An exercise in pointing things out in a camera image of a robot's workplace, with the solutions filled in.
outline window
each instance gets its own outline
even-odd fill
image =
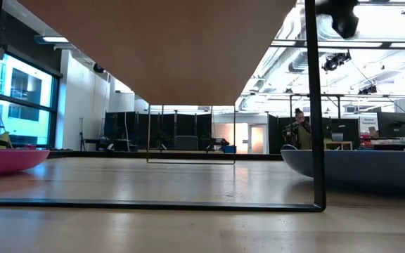
[[[54,78],[12,56],[0,60],[0,94],[51,107]]]
[[[14,112],[18,112],[22,117],[11,117]],[[25,119],[25,115],[36,115],[37,120]],[[0,134],[7,131],[13,144],[48,144],[50,117],[51,113],[45,110],[0,100]]]
[[[0,60],[0,134],[17,145],[54,146],[58,80],[17,58]]]

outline glass window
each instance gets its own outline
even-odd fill
[[[51,107],[53,77],[12,56],[0,60],[0,94]],[[14,115],[18,109],[13,108]]]
[[[48,144],[50,112],[0,100],[0,135],[9,133],[12,144]]]

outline sign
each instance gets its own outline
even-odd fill
[[[359,124],[360,132],[363,134],[370,133],[370,127],[374,127],[376,130],[379,130],[377,117],[360,117]]]

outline black partition panel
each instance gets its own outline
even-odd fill
[[[278,128],[276,137],[276,147],[278,148],[278,154],[281,153],[281,148],[286,144],[283,132],[285,128],[291,123],[291,118],[289,117],[279,117],[278,118]]]
[[[333,130],[339,129],[343,133],[344,141],[352,141],[353,149],[360,148],[360,130],[358,119],[332,119]]]
[[[212,136],[212,115],[196,116],[196,136],[198,138],[209,138]]]
[[[279,132],[278,118],[273,115],[268,115],[268,147],[270,154],[279,154],[282,145],[279,145],[279,138],[282,136],[282,131]]]
[[[150,123],[150,148],[158,148],[160,135],[160,118],[162,115],[151,115]],[[148,146],[148,115],[139,114],[139,149],[146,149]]]
[[[163,115],[162,122],[162,144],[166,149],[174,148],[174,114]]]
[[[212,137],[212,114],[198,115],[196,117],[196,136],[198,137],[198,149],[206,150]]]
[[[177,136],[195,136],[195,115],[177,115]]]
[[[107,112],[104,119],[104,136],[109,139],[136,139],[135,112]]]

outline chair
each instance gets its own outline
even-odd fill
[[[282,146],[281,150],[297,150],[297,148],[290,144],[285,144]]]
[[[197,136],[176,136],[174,137],[175,150],[198,150]]]

